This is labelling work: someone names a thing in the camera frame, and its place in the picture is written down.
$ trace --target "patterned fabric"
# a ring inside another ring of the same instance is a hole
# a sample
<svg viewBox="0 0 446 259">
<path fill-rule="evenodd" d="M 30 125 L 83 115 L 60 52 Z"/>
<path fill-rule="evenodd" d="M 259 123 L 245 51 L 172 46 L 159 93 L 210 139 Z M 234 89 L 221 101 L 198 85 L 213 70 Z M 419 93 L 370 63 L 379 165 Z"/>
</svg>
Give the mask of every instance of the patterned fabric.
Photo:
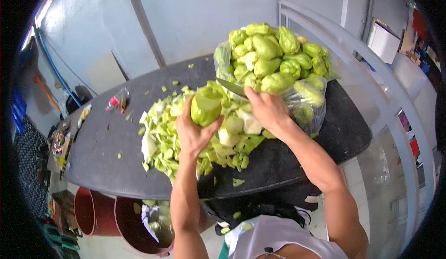
<svg viewBox="0 0 446 259">
<path fill-rule="evenodd" d="M 16 133 L 14 145 L 17 151 L 19 184 L 31 214 L 43 218 L 48 207 L 48 195 L 37 182 L 37 151 L 46 145 L 45 137 L 34 127 L 28 116 L 23 117 L 25 132 Z"/>
</svg>

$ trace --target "forearm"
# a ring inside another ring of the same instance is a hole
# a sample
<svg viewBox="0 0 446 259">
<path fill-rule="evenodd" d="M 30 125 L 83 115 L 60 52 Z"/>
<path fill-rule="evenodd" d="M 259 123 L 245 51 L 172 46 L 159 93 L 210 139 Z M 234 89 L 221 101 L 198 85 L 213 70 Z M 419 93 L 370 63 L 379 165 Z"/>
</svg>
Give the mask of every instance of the forearm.
<svg viewBox="0 0 446 259">
<path fill-rule="evenodd" d="M 177 177 L 170 196 L 170 215 L 175 231 L 198 231 L 200 205 L 196 167 L 197 157 L 180 153 Z"/>
<path fill-rule="evenodd" d="M 288 145 L 299 160 L 309 181 L 322 192 L 345 187 L 336 163 L 313 139 L 308 137 L 291 118 L 276 132 L 278 139 Z"/>
</svg>

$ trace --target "hand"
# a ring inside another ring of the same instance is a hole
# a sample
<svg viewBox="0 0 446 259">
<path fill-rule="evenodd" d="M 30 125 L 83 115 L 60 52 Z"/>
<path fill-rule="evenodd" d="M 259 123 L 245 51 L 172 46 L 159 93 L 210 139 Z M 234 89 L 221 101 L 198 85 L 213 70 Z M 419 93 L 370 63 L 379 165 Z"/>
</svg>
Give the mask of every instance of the hand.
<svg viewBox="0 0 446 259">
<path fill-rule="evenodd" d="M 192 99 L 193 95 L 184 103 L 183 114 L 177 118 L 175 126 L 180 139 L 181 153 L 195 159 L 207 147 L 214 133 L 222 125 L 224 117 L 219 117 L 206 128 L 199 127 L 190 117 Z"/>
<path fill-rule="evenodd" d="M 264 128 L 280 138 L 283 127 L 291 120 L 282 98 L 270 93 L 255 93 L 251 87 L 245 87 L 245 95 L 251 103 L 253 116 Z"/>
</svg>

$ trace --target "black table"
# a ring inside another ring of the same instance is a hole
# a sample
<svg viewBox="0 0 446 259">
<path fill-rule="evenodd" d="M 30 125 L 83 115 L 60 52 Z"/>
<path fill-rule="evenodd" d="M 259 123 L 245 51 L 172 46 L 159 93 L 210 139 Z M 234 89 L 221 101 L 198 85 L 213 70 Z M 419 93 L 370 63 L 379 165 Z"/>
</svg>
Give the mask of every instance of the black table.
<svg viewBox="0 0 446 259">
<path fill-rule="evenodd" d="M 198 57 L 155 70 L 92 99 L 92 111 L 72 144 L 65 177 L 72 182 L 103 193 L 140 199 L 169 200 L 172 186 L 168 177 L 155 168 L 142 167 L 141 136 L 138 123 L 143 111 L 153 102 L 181 92 L 184 85 L 192 89 L 215 78 L 212 55 Z M 172 81 L 178 80 L 179 86 Z M 161 86 L 167 87 L 162 92 Z M 110 98 L 122 87 L 130 92 L 124 115 L 118 110 L 105 111 Z M 371 133 L 360 112 L 337 81 L 326 90 L 325 122 L 316 141 L 336 163 L 342 163 L 364 150 L 371 142 Z M 81 109 L 66 121 L 77 122 Z M 131 112 L 131 121 L 125 116 Z M 122 152 L 121 159 L 117 154 Z M 240 196 L 277 188 L 306 179 L 291 150 L 279 140 L 265 140 L 249 156 L 250 164 L 241 173 L 229 167 L 214 166 L 213 172 L 198 183 L 200 198 L 213 199 Z M 214 187 L 214 176 L 217 185 Z M 233 187 L 232 178 L 246 182 Z"/>
</svg>

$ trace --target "person's left hand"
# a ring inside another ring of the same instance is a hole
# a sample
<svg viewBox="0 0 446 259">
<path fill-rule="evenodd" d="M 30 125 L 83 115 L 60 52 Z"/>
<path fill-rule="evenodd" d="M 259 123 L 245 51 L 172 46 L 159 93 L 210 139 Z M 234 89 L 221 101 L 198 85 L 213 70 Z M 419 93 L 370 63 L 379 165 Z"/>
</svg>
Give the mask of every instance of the person's left hand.
<svg viewBox="0 0 446 259">
<path fill-rule="evenodd" d="M 196 125 L 190 117 L 190 106 L 193 97 L 191 95 L 184 103 L 183 114 L 177 118 L 175 126 L 180 139 L 181 153 L 197 158 L 200 152 L 207 147 L 214 133 L 222 125 L 224 117 L 220 116 L 206 128 Z"/>
</svg>

